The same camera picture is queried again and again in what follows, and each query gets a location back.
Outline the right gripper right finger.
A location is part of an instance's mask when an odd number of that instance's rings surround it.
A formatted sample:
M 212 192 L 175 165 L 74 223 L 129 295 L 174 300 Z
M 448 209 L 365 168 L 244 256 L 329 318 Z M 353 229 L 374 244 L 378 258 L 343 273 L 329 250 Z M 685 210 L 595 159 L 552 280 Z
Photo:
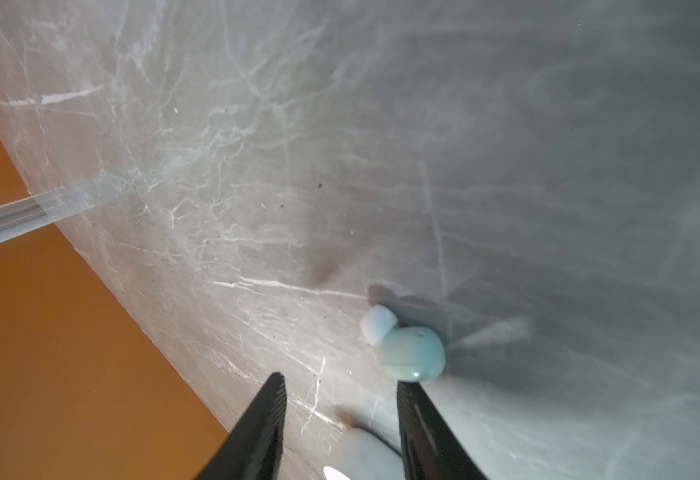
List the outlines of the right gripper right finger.
M 487 480 L 419 383 L 397 383 L 401 455 L 409 480 Z

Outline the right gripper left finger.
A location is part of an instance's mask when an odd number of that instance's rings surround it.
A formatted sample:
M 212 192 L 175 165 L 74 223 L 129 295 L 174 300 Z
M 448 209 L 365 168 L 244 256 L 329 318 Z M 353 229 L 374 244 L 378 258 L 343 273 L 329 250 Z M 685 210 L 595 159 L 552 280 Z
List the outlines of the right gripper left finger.
M 196 479 L 272 480 L 283 455 L 285 377 L 272 373 Z

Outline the mint green earbud case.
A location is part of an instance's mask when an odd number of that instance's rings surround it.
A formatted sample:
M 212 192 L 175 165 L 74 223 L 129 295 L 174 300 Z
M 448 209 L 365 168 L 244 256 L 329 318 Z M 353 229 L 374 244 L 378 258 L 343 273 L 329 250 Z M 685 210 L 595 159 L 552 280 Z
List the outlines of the mint green earbud case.
M 323 468 L 328 480 L 404 480 L 400 455 L 372 433 L 353 428 L 342 435 Z

